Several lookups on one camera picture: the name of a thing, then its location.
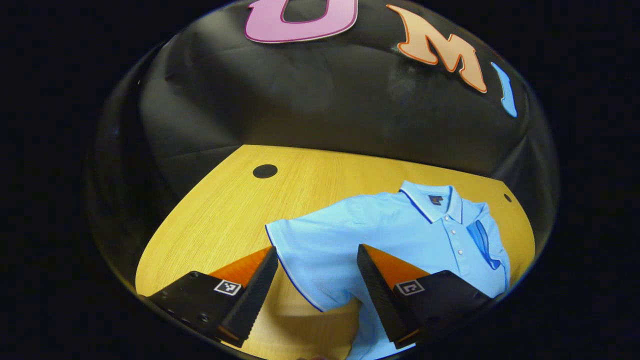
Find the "orange letter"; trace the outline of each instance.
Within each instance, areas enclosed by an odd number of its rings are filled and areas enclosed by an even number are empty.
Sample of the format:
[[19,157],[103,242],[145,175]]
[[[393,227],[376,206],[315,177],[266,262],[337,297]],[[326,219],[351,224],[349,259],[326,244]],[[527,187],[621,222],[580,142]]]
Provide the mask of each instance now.
[[454,72],[462,59],[463,65],[460,70],[462,79],[476,90],[486,93],[482,70],[473,46],[454,34],[446,39],[427,20],[408,10],[389,4],[387,8],[397,12],[404,22],[406,42],[398,44],[398,49],[403,54],[423,63],[436,65],[438,57],[429,50],[429,42],[431,42],[449,72]]

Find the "polo shirt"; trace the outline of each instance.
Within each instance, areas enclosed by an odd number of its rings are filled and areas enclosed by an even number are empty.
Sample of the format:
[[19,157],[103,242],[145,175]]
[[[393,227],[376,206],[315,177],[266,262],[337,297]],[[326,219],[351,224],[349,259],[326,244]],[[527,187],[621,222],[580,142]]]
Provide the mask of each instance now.
[[453,186],[405,181],[397,193],[359,195],[292,220],[267,224],[296,289],[324,312],[362,302],[347,360],[406,350],[389,342],[356,257],[366,243],[429,273],[449,270],[490,297],[509,288],[509,257],[485,202],[462,199]]

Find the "shirt sleeve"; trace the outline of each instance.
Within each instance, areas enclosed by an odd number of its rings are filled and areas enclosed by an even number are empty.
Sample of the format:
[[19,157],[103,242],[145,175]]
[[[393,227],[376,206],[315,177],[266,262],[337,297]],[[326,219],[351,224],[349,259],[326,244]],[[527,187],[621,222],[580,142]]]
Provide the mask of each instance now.
[[356,257],[371,225],[360,197],[292,220],[265,225],[271,244],[296,289],[316,309],[346,305],[360,271]]
[[509,288],[509,279],[511,277],[509,256],[502,246],[498,224],[491,217],[489,205],[486,203],[483,205],[480,214],[468,226],[468,230],[489,266],[494,270],[500,266],[503,267],[506,290]]

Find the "shirt placket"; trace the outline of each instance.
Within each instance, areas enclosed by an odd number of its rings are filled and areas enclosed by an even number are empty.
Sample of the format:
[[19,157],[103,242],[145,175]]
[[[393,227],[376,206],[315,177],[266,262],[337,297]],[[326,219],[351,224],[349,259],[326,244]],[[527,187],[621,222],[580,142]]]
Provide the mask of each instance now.
[[449,214],[445,214],[445,216],[442,217],[442,223],[445,230],[447,231],[447,235],[451,243],[451,249],[453,249],[453,254],[456,258],[456,263],[458,265],[458,275],[460,277],[467,276],[469,274],[469,265],[467,261],[467,255],[465,254],[465,249],[462,246],[462,236],[464,236],[465,234],[462,231],[460,224],[453,220],[449,216]]

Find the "table surface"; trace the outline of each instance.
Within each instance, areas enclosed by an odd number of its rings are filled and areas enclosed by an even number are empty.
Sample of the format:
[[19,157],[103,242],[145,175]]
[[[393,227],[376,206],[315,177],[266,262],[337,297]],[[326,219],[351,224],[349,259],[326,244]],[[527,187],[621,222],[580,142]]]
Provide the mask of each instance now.
[[[263,164],[275,165],[277,174],[266,179],[253,176]],[[189,271],[208,274],[270,246],[265,224],[297,218],[347,197],[396,193],[405,180],[453,185],[463,199],[487,202],[509,254],[511,284],[519,280],[533,261],[533,231],[520,203],[501,181],[372,156],[243,145],[204,177],[157,229],[140,259],[136,290],[149,296]],[[265,359],[318,354],[344,359],[358,328],[359,308],[360,302],[352,300],[320,313],[279,265],[240,350]]]

